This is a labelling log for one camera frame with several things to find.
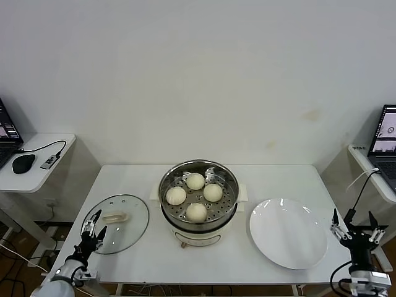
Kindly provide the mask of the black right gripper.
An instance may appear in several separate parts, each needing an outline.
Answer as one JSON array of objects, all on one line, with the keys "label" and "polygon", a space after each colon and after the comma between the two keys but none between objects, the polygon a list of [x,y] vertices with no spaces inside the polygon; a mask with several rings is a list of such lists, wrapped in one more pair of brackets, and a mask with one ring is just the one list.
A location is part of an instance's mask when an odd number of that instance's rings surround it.
[{"label": "black right gripper", "polygon": [[348,232],[346,227],[340,224],[337,209],[334,209],[330,230],[340,240],[340,244],[350,252],[351,266],[349,273],[356,271],[378,272],[372,262],[371,252],[378,247],[379,241],[385,234],[385,229],[378,224],[371,211],[369,222],[372,234]]}]

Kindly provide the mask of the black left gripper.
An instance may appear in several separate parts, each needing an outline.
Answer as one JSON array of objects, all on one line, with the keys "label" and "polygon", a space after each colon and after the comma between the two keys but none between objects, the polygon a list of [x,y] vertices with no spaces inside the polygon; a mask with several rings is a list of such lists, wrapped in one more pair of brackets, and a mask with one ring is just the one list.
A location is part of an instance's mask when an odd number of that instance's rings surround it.
[{"label": "black left gripper", "polygon": [[98,221],[102,210],[95,212],[88,220],[84,221],[80,232],[81,242],[74,246],[74,257],[80,262],[87,262],[91,253],[102,247],[106,235],[107,225],[99,234],[95,235],[95,224]]}]

